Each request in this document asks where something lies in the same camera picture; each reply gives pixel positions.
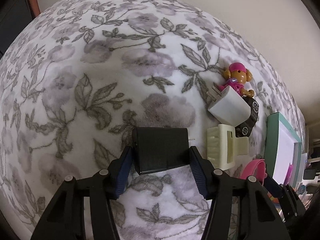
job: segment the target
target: pink object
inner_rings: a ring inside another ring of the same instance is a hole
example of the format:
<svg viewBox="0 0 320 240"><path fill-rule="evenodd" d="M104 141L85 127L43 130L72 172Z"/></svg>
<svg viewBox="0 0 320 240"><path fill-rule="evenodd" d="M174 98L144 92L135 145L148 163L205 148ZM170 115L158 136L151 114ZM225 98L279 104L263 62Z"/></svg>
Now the pink object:
<svg viewBox="0 0 320 240"><path fill-rule="evenodd" d="M243 71L244 73L247 73L247 69L246 69L245 66L244 66L242 63L240 63L240 62L232 63L232 64L229 66L229 70L230 70L230 72L235 71L235 70L240 70L240 71Z"/></svg>
<svg viewBox="0 0 320 240"><path fill-rule="evenodd" d="M223 91L227 86L232 87L241 96L240 90L244 88L244 85L239 83L236 78L229 78L223 86L218 86L218 89Z"/></svg>
<svg viewBox="0 0 320 240"><path fill-rule="evenodd" d="M285 176L283 185L287 185L289 183L290 178L291 178L292 170L293 170L293 165L289 164L287 175Z"/></svg>
<svg viewBox="0 0 320 240"><path fill-rule="evenodd" d="M263 185L264 179L267 177L266 164L264 159L252 160L244 168L241 179L247 179L249 176L255 176L256 179Z"/></svg>

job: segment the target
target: pink strap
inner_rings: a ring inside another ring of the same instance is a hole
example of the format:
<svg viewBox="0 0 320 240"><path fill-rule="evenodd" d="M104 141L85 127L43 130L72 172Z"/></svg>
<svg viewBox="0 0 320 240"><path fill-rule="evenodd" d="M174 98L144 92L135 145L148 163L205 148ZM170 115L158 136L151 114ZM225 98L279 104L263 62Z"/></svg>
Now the pink strap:
<svg viewBox="0 0 320 240"><path fill-rule="evenodd" d="M247 179L247 177L254 175L255 170L257 170L256 178L263 185L265 176L266 176L266 164L264 159L256 159L252 160L248 163L248 165L244 168L241 179Z"/></svg>

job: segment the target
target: purple item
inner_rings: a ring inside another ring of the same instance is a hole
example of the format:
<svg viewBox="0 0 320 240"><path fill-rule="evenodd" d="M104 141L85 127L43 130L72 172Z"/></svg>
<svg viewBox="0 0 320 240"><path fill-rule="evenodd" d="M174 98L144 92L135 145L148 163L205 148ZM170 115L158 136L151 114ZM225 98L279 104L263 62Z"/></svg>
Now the purple item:
<svg viewBox="0 0 320 240"><path fill-rule="evenodd" d="M289 164L287 175L285 176L283 185L287 185L289 183L290 178L291 178L292 169L293 169L293 165Z"/></svg>

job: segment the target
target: white wall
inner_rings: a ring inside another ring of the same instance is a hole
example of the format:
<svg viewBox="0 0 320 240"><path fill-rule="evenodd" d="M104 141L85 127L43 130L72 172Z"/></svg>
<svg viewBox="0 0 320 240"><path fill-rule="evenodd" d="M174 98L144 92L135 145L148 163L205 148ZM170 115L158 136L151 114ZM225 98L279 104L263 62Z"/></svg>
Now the white wall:
<svg viewBox="0 0 320 240"><path fill-rule="evenodd" d="M38 0L44 10L58 0ZM279 72L307 122L320 119L320 30L300 0L183 0L230 25Z"/></svg>

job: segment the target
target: metal screw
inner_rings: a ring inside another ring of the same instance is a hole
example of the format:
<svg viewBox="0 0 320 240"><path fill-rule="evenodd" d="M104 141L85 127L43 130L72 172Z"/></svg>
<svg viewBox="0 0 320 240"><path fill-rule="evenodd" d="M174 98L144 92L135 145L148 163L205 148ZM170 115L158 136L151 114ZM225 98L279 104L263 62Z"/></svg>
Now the metal screw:
<svg viewBox="0 0 320 240"><path fill-rule="evenodd" d="M102 176L105 176L109 173L109 171L107 169L102 169L101 171L99 171L99 174Z"/></svg>
<svg viewBox="0 0 320 240"><path fill-rule="evenodd" d="M213 171L213 173L214 174L216 174L216 175L218 175L218 176L220 176L220 175L222 175L222 170L220 170L220 169L215 169L214 171Z"/></svg>
<svg viewBox="0 0 320 240"><path fill-rule="evenodd" d="M72 179L73 179L73 176L72 176L72 175L67 175L67 176L65 176L65 178L64 178L65 181L72 181Z"/></svg>
<svg viewBox="0 0 320 240"><path fill-rule="evenodd" d="M249 176L248 180L251 181L251 182L256 182L257 181L256 177L254 177L254 176Z"/></svg>

